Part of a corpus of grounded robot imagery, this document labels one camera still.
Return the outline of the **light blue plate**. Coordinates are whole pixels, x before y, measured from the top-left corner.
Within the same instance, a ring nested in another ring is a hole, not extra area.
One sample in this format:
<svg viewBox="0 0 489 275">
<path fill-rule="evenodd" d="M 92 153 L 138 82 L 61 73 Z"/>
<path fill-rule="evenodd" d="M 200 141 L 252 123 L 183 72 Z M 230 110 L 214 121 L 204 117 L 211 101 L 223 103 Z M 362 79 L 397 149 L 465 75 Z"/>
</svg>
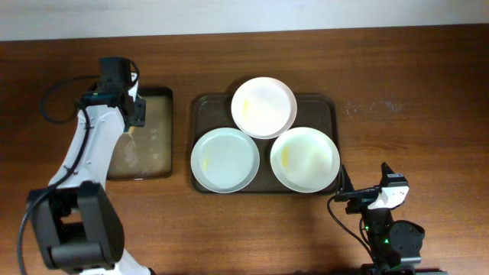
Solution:
<svg viewBox="0 0 489 275">
<path fill-rule="evenodd" d="M 190 168 L 196 181 L 214 193 L 236 193 L 257 175 L 260 154 L 255 142 L 236 128 L 216 128 L 195 143 Z"/>
</svg>

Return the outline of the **pinkish white plate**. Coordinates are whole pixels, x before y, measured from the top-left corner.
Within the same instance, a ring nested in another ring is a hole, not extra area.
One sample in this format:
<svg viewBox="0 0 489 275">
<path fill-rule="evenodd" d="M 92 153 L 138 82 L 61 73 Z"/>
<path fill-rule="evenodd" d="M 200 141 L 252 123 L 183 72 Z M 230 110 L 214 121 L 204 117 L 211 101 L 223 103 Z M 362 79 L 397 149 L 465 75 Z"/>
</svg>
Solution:
<svg viewBox="0 0 489 275">
<path fill-rule="evenodd" d="M 249 79 L 232 96 L 231 113 L 235 124 L 257 139 L 280 136 L 292 126 L 297 112 L 296 97 L 291 89 L 271 77 Z"/>
</svg>

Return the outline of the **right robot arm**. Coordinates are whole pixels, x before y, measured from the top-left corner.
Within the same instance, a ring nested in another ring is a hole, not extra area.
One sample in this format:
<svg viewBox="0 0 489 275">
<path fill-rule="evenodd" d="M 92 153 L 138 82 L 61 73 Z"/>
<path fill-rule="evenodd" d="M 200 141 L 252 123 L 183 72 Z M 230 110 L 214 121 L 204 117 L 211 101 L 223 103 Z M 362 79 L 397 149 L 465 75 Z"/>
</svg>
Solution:
<svg viewBox="0 0 489 275">
<path fill-rule="evenodd" d="M 381 181 L 372 187 L 355 189 L 344 167 L 340 188 L 334 200 L 346 202 L 345 212 L 359 214 L 361 241 L 372 258 L 360 267 L 360 274 L 388 275 L 444 274 L 443 270 L 417 269 L 421 263 L 425 229 L 413 222 L 394 220 L 392 211 L 401 206 L 409 192 L 409 183 L 401 173 L 381 164 Z"/>
</svg>

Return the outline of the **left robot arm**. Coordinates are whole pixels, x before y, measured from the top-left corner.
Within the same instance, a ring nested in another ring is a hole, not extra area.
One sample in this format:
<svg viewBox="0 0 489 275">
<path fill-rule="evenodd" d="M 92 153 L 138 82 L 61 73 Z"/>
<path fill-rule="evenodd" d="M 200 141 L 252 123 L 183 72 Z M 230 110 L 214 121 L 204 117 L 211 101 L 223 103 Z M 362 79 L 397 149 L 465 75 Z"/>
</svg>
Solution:
<svg viewBox="0 0 489 275">
<path fill-rule="evenodd" d="M 105 192 L 112 153 L 133 125 L 136 72 L 102 73 L 79 101 L 76 132 L 48 187 L 30 191 L 30 223 L 44 264 L 68 274 L 152 274 L 125 249 L 123 225 Z"/>
</svg>

